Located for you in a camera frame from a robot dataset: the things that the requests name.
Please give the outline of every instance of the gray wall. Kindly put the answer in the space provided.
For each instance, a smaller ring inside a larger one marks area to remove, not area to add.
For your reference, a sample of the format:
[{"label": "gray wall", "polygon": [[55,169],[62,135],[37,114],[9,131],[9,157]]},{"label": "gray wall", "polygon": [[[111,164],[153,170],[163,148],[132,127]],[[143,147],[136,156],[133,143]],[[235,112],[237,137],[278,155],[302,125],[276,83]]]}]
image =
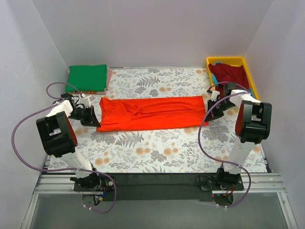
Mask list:
[{"label": "gray wall", "polygon": [[203,66],[243,55],[272,0],[33,0],[67,65]]},{"label": "gray wall", "polygon": [[263,147],[280,172],[299,228],[305,228],[305,1],[274,0],[246,54],[260,97],[273,105]]},{"label": "gray wall", "polygon": [[[31,0],[0,1],[0,228],[18,229],[39,173],[15,156],[10,135],[23,117],[50,105],[45,87],[66,79],[67,66]],[[59,93],[62,87],[52,90]],[[25,122],[16,142],[24,158],[42,167],[46,154],[36,118]]]}]

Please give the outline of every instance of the floral tablecloth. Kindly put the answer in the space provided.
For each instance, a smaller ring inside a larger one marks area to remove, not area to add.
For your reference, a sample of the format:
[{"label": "floral tablecloth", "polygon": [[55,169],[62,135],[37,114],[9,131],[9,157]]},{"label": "floral tablecloth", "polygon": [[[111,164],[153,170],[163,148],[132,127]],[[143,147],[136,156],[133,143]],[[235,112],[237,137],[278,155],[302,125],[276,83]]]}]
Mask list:
[{"label": "floral tablecloth", "polygon": [[[117,69],[113,70],[109,90],[104,97],[131,99],[202,95],[205,104],[210,86],[206,69]],[[92,95],[92,105],[101,120],[100,99]],[[207,153],[226,159],[233,146],[238,110],[225,112],[202,129],[201,142]],[[198,146],[198,127],[152,131],[97,133],[71,120],[78,149],[94,167],[108,173],[216,172],[220,163],[208,159]],[[66,168],[59,158],[51,157],[49,168]],[[266,172],[259,146],[247,158],[249,172]]]}]

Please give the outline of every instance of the dark red cloth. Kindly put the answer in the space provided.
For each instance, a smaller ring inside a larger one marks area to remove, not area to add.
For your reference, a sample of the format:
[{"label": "dark red cloth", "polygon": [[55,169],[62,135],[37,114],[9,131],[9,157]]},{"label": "dark red cloth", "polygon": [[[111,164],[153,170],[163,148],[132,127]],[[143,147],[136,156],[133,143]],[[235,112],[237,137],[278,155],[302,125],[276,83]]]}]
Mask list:
[{"label": "dark red cloth", "polygon": [[[249,82],[244,66],[234,67],[225,63],[209,64],[211,73],[214,74],[218,82],[229,81],[235,82],[249,89]],[[222,85],[216,86],[216,90],[222,95],[224,90]]]}]

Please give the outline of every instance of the purple cable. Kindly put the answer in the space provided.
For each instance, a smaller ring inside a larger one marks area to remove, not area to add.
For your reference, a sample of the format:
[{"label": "purple cable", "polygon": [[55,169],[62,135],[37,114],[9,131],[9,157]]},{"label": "purple cable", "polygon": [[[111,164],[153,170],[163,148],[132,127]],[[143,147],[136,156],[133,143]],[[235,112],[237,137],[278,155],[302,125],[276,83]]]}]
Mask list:
[{"label": "purple cable", "polygon": [[[222,81],[222,82],[219,82],[219,83],[215,83],[214,85],[210,86],[209,89],[211,89],[211,88],[213,88],[213,87],[215,87],[215,86],[217,86],[219,84],[223,84],[223,83],[230,83],[230,82],[229,81]],[[248,89],[246,89],[244,86],[242,86],[242,85],[240,85],[238,83],[236,85],[239,86],[240,88],[243,88],[244,90],[246,90],[248,93],[251,94],[251,92]]]},{"label": "purple cable", "polygon": [[[244,167],[240,166],[239,164],[237,164],[237,163],[235,163],[235,162],[220,160],[220,159],[217,159],[217,158],[214,158],[214,157],[208,155],[208,154],[205,152],[205,150],[203,149],[202,145],[201,145],[200,133],[201,133],[201,129],[202,129],[202,127],[203,127],[204,121],[205,121],[205,119],[207,118],[208,114],[209,114],[216,106],[218,106],[219,103],[221,103],[223,100],[226,100],[226,99],[228,99],[228,98],[230,98],[230,97],[237,96],[237,95],[241,95],[241,94],[246,94],[246,93],[247,93],[247,92],[239,92],[239,93],[236,93],[236,94],[231,94],[231,95],[228,95],[228,96],[226,96],[226,97],[220,99],[219,101],[217,101],[217,102],[216,102],[216,103],[206,112],[206,114],[205,114],[205,116],[204,116],[204,118],[203,118],[203,120],[202,120],[202,122],[201,122],[201,124],[200,124],[200,126],[199,126],[199,130],[198,130],[198,144],[199,144],[199,147],[200,147],[201,151],[202,151],[208,158],[210,158],[210,159],[212,159],[212,160],[214,160],[214,161],[219,161],[219,162],[222,162],[222,163],[228,163],[228,164],[231,164],[231,165],[238,166],[238,167],[241,168],[243,171],[245,171],[245,172],[247,173],[248,177],[249,177],[249,186],[248,186],[246,192],[244,193],[244,195],[240,198],[240,200],[237,201],[236,203],[232,204],[232,205],[229,205],[229,206],[222,206],[222,205],[219,205],[219,206],[221,206],[221,207],[223,207],[223,208],[225,208],[225,207],[227,207],[227,208],[234,207],[234,206],[238,205],[240,202],[243,201],[243,199],[246,197],[246,195],[248,194],[248,192],[249,192],[249,190],[250,190],[250,187],[251,187],[251,176],[250,176],[249,172],[248,172]],[[200,202],[198,202],[198,203],[199,203],[199,204],[204,204],[204,205],[214,206],[214,205],[212,205],[212,204],[207,204],[207,203],[200,203]]]},{"label": "purple cable", "polygon": [[[61,99],[61,100],[62,100],[62,98],[53,97],[53,96],[50,95],[49,92],[48,92],[48,88],[49,88],[50,86],[52,86],[52,85],[54,85],[54,84],[58,84],[58,83],[66,84],[66,85],[71,86],[70,84],[68,84],[68,83],[63,83],[63,82],[51,83],[51,84],[47,87],[47,94],[48,94],[48,96],[50,96],[50,97],[53,98],[53,99]],[[12,134],[11,134],[11,145],[12,145],[12,147],[13,147],[13,150],[14,150],[16,156],[18,157],[18,159],[19,159],[23,164],[25,164],[27,167],[29,167],[29,168],[31,168],[31,169],[33,169],[33,170],[36,170],[36,171],[40,171],[40,172],[59,172],[59,171],[65,171],[65,170],[80,170],[80,171],[89,172],[89,173],[97,173],[97,174],[101,174],[101,175],[103,175],[103,176],[108,177],[108,178],[113,182],[113,188],[114,188],[114,200],[113,200],[113,203],[112,203],[111,207],[110,207],[107,211],[100,211],[100,210],[98,210],[98,209],[96,209],[96,208],[92,208],[92,207],[89,207],[89,206],[85,205],[86,207],[88,207],[88,208],[90,208],[90,209],[92,209],[92,210],[94,210],[94,211],[97,211],[97,212],[99,212],[99,213],[103,213],[103,214],[108,213],[108,212],[110,212],[111,209],[114,207],[114,204],[115,204],[115,201],[116,201],[116,197],[117,197],[117,190],[116,190],[115,182],[114,182],[114,180],[113,180],[109,175],[107,175],[107,174],[105,174],[105,173],[102,173],[102,172],[93,171],[93,170],[88,170],[88,169],[83,169],[83,168],[80,168],[80,169],[78,169],[78,168],[59,168],[59,169],[43,169],[43,168],[37,168],[37,167],[34,167],[34,166],[30,165],[29,163],[27,163],[27,162],[21,157],[21,155],[19,154],[19,152],[18,152],[18,150],[17,150],[17,148],[16,148],[16,145],[15,145],[15,134],[16,134],[16,131],[17,131],[18,127],[21,125],[21,123],[23,123],[25,120],[27,120],[27,119],[33,117],[34,115],[37,115],[37,114],[39,114],[39,113],[41,113],[41,112],[44,112],[44,111],[47,111],[47,110],[49,110],[49,109],[51,109],[51,108],[53,108],[53,107],[56,107],[57,105],[58,105],[58,104],[54,104],[54,105],[49,106],[49,107],[47,107],[47,108],[44,108],[44,109],[42,109],[42,110],[40,110],[40,111],[34,112],[34,113],[32,113],[32,114],[26,116],[25,118],[21,119],[21,120],[17,123],[17,125],[14,127],[13,132],[12,132]]]}]

